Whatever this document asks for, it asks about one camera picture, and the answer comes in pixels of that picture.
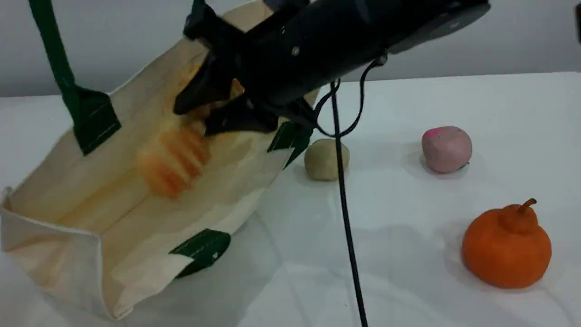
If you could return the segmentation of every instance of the black cable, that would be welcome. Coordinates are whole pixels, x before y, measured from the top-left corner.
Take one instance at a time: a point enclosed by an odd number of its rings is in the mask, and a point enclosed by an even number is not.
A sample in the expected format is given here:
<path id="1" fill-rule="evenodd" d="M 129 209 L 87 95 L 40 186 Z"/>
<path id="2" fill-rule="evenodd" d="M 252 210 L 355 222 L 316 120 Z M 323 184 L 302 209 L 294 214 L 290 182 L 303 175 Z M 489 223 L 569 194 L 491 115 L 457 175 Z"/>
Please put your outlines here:
<path id="1" fill-rule="evenodd" d="M 335 82 L 331 82 L 331 89 L 335 89 Z M 351 273 L 353 274 L 353 285 L 355 287 L 355 297 L 357 298 L 357 308 L 361 327 L 368 327 L 367 315 L 365 314 L 365 304 L 359 282 L 359 271 L 357 269 L 357 259 L 353 247 L 353 235 L 351 234 L 351 223 L 349 222 L 349 212 L 347 210 L 347 194 L 345 192 L 345 172 L 343 170 L 343 154 L 341 152 L 341 133 L 339 132 L 339 110 L 337 108 L 336 91 L 332 92 L 331 102 L 333 105 L 333 121 L 335 122 L 335 149 L 337 151 L 337 167 L 339 169 L 339 194 L 341 197 L 341 211 L 343 212 L 343 223 L 345 224 L 345 236 L 347 238 L 347 250 L 349 252 L 349 262 L 351 263 Z"/>
<path id="2" fill-rule="evenodd" d="M 363 103 L 365 101 L 365 79 L 367 78 L 367 74 L 371 71 L 371 69 L 376 68 L 376 67 L 380 67 L 385 65 L 385 62 L 387 61 L 388 57 L 387 54 L 384 54 L 382 56 L 380 56 L 379 58 L 377 58 L 376 60 L 372 61 L 367 68 L 365 68 L 365 71 L 363 71 L 363 74 L 361 74 L 361 78 L 359 79 L 359 113 L 357 113 L 357 117 L 355 118 L 355 121 L 344 131 L 340 132 L 340 136 L 343 137 L 349 133 L 351 133 L 355 127 L 357 127 L 357 124 L 359 124 L 359 120 L 361 119 L 361 114 L 363 113 Z M 319 113 L 321 113 L 321 109 L 323 107 L 323 105 L 327 102 L 327 100 L 329 100 L 329 97 L 335 95 L 337 93 L 337 91 L 339 90 L 339 86 L 341 85 L 341 79 L 338 80 L 337 86 L 334 87 L 334 84 L 331 84 L 331 90 L 329 91 L 329 93 L 325 94 L 317 103 L 317 105 L 314 108 L 315 111 L 315 116 L 319 117 Z M 323 134 L 326 135 L 328 137 L 335 137 L 337 134 L 329 134 L 327 133 L 319 124 L 317 124 L 317 129 Z"/>

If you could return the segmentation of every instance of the green strap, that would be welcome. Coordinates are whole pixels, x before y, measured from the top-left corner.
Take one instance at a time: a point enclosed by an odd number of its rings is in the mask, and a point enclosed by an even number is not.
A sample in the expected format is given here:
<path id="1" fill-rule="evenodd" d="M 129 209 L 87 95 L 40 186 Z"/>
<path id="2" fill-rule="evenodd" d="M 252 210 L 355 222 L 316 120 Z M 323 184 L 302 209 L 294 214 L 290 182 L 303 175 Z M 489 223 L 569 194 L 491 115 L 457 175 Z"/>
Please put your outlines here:
<path id="1" fill-rule="evenodd" d="M 300 127 L 293 122 L 284 122 L 274 136 L 268 152 L 278 149 L 294 148 L 293 153 L 286 162 L 286 168 L 309 147 L 312 134 L 312 129 Z"/>
<path id="2" fill-rule="evenodd" d="M 63 102 L 73 118 L 75 137 L 83 154 L 88 155 L 121 128 L 121 124 L 107 94 L 76 85 L 51 0 L 28 0 L 28 3 Z"/>
<path id="3" fill-rule="evenodd" d="M 213 265 L 226 252 L 230 241 L 228 233 L 205 229 L 180 244 L 170 254 L 184 255 L 193 260 L 176 278 L 189 276 Z"/>

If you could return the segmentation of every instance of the beige clay ball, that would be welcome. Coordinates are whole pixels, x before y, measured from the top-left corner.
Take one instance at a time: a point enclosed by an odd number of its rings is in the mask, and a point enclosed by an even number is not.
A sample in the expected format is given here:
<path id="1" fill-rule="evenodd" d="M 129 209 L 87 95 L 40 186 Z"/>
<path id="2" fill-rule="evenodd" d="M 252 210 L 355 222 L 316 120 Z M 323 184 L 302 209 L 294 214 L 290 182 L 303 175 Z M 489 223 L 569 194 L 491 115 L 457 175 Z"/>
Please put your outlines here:
<path id="1" fill-rule="evenodd" d="M 343 155 L 343 169 L 346 170 L 349 166 L 349 149 L 343 144 L 341 144 L 341 154 Z M 304 167 L 310 179 L 326 181 L 338 179 L 335 140 L 315 141 L 304 154 Z"/>

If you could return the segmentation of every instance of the orange clay object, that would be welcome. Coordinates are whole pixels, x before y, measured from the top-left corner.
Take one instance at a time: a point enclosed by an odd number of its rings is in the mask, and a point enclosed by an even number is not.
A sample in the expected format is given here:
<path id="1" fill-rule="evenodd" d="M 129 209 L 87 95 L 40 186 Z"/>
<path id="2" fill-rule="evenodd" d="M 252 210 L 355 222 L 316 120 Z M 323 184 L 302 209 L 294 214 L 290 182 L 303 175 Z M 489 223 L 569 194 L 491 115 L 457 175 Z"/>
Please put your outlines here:
<path id="1" fill-rule="evenodd" d="M 492 209 L 464 233 L 462 258 L 484 282 L 503 289 L 528 287 L 543 277 L 551 260 L 551 241 L 539 226 L 530 199 Z"/>

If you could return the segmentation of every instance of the black mechanical arm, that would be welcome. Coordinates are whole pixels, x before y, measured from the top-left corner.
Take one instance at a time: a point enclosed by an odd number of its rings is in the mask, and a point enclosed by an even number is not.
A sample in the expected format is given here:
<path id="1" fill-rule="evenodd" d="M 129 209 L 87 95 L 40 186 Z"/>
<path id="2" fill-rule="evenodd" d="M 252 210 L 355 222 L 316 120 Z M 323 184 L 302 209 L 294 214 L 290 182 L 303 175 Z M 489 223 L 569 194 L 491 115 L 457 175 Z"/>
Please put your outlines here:
<path id="1" fill-rule="evenodd" d="M 453 33 L 489 9 L 488 0 L 291 0 L 244 33 L 195 0 L 184 35 L 209 53 L 174 112 L 228 100 L 237 79 L 245 92 L 211 112 L 206 135 L 274 131 L 280 116 L 313 129 L 318 112 L 305 94 L 388 53 Z"/>

